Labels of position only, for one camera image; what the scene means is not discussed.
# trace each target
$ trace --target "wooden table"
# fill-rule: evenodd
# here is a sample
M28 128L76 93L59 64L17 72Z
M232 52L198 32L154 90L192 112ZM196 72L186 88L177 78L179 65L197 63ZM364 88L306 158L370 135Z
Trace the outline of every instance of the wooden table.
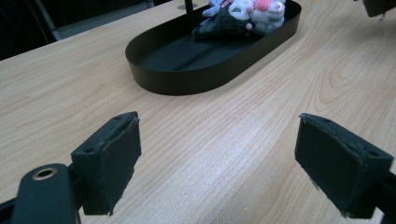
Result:
M84 223L378 223L379 211L341 217L294 147L305 112L396 156L396 12L380 21L361 2L297 2L294 37L201 94L145 91L124 56L135 36L182 15L181 0L0 62L0 201L31 169L70 164L106 121L137 111L134 177L113 217Z

